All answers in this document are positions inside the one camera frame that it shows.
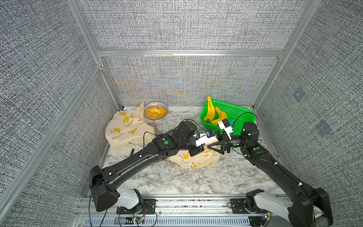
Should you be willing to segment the banana print plastic bag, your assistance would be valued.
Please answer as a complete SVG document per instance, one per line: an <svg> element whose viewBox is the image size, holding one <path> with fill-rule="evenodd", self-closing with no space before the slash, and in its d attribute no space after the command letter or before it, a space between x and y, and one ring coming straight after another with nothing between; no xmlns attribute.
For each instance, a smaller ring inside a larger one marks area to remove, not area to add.
<svg viewBox="0 0 363 227"><path fill-rule="evenodd" d="M204 149L203 152L196 156L190 156L188 150L180 150L176 155L169 157L168 160L185 169L215 165L220 160L221 154L208 149L207 145L204 145Z"/></svg>
<svg viewBox="0 0 363 227"><path fill-rule="evenodd" d="M111 148L119 149L128 144L142 146L155 138L154 128L145 122L144 104L134 110L122 110L113 115L105 130Z"/></svg>

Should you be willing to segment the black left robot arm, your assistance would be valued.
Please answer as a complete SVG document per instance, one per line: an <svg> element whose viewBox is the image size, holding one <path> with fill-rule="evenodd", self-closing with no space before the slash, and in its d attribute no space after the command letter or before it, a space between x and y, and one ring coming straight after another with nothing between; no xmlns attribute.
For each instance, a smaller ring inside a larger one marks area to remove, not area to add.
<svg viewBox="0 0 363 227"><path fill-rule="evenodd" d="M203 147L196 146L194 135L199 135L197 126L191 121L182 121L174 130L157 135L123 161L103 169L100 166L91 168L89 188L96 211L105 211L115 205L122 196L117 188L146 167L174 156L180 150L194 154L202 152Z"/></svg>

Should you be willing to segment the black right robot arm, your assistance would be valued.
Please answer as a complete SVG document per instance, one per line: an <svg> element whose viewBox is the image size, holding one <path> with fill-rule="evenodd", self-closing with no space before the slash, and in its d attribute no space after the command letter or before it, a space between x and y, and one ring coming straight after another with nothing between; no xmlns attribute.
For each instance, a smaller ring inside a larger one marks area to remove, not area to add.
<svg viewBox="0 0 363 227"><path fill-rule="evenodd" d="M286 194L286 197L272 196L256 189L246 194L244 208L249 213L266 210L276 214L293 227L329 227L333 217L328 193L322 188L313 188L281 165L270 152L258 142L260 131L255 123L246 122L240 135L220 134L208 130L208 138L216 136L217 142L208 145L224 154L231 148L240 148L243 157L267 174Z"/></svg>

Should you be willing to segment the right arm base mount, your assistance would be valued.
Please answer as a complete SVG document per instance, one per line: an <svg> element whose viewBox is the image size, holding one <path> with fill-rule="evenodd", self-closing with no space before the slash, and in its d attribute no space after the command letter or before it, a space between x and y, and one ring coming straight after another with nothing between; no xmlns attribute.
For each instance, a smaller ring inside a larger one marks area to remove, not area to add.
<svg viewBox="0 0 363 227"><path fill-rule="evenodd" d="M245 198L230 199L230 207L233 214L267 214L268 211L257 207L254 196L258 193L263 193L264 190L256 189L246 194Z"/></svg>

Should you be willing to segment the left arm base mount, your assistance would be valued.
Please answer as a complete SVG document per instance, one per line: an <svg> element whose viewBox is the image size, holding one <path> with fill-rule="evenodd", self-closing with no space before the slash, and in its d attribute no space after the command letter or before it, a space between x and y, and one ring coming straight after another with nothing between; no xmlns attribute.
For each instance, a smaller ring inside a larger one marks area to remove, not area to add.
<svg viewBox="0 0 363 227"><path fill-rule="evenodd" d="M156 199L143 199L137 189L122 190L116 205L118 215L154 214Z"/></svg>

